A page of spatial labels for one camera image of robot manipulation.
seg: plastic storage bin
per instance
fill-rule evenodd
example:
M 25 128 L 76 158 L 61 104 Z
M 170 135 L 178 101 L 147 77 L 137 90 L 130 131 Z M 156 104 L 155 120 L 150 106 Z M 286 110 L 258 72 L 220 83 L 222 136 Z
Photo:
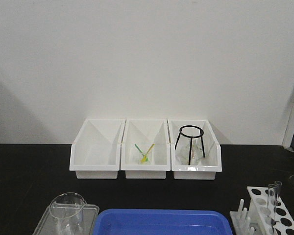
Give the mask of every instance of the plastic storage bin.
M 216 172 L 222 171 L 221 147 L 213 133 L 208 120 L 168 120 L 171 139 L 171 168 L 175 179 L 214 180 Z M 187 138 L 180 138 L 176 150 L 175 143 L 179 135 L 179 129 L 185 125 L 193 125 L 204 131 L 203 144 L 206 157 L 201 158 L 196 165 L 188 165 L 181 161 L 181 151 L 189 145 Z
M 150 148 L 148 162 L 142 163 L 143 153 Z M 166 120 L 127 120 L 121 158 L 121 170 L 125 170 L 126 178 L 165 179 L 166 171 L 170 169 Z
M 232 235 L 215 211 L 108 209 L 95 221 L 93 235 Z
M 71 148 L 70 170 L 79 179 L 116 179 L 125 119 L 86 119 Z

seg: glass beaker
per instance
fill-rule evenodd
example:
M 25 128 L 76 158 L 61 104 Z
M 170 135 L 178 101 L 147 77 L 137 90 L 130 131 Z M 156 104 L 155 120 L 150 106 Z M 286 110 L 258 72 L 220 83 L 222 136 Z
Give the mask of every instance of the glass beaker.
M 182 165 L 197 165 L 200 159 L 205 158 L 205 150 L 202 136 L 204 131 L 193 125 L 185 125 L 179 129 L 179 134 L 175 143 L 175 151 L 180 141 L 179 160 Z M 198 144 L 197 139 L 200 138 L 201 146 Z
M 85 199 L 74 192 L 63 193 L 52 200 L 49 212 L 57 235 L 82 235 Z

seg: blue plastic tray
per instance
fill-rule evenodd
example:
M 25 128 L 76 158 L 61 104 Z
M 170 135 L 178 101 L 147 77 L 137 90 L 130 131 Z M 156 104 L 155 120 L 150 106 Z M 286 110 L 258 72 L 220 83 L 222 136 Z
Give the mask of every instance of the blue plastic tray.
M 97 217 L 93 235 L 232 235 L 215 211 L 108 209 Z

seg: white plastic tray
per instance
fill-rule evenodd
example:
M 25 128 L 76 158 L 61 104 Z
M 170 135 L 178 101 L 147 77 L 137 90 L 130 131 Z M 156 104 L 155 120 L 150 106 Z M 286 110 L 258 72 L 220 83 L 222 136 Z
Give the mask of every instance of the white plastic tray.
M 155 145 L 150 153 L 150 164 L 139 164 L 142 155 L 135 144 L 146 152 L 153 143 Z M 167 121 L 163 119 L 127 120 L 121 158 L 121 170 L 125 170 L 126 178 L 165 179 L 166 171 L 170 169 Z
M 171 140 L 171 168 L 175 179 L 214 180 L 216 172 L 222 171 L 221 147 L 208 120 L 168 120 Z M 198 165 L 186 165 L 180 161 L 181 148 L 189 144 L 189 140 L 180 138 L 174 149 L 179 129 L 185 125 L 198 126 L 204 131 L 203 143 L 205 158 Z
M 125 119 L 86 119 L 71 148 L 70 170 L 79 179 L 116 179 Z

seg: clear plastic tray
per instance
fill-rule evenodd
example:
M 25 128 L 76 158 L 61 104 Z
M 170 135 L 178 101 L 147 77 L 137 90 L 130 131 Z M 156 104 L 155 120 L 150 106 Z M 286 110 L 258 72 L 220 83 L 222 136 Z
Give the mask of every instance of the clear plastic tray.
M 84 216 L 84 235 L 91 235 L 93 233 L 94 222 L 97 218 L 99 207 L 96 205 L 85 205 L 83 208 Z M 55 235 L 55 226 L 52 216 L 49 213 L 48 207 L 46 208 L 43 216 L 41 217 L 33 235 Z

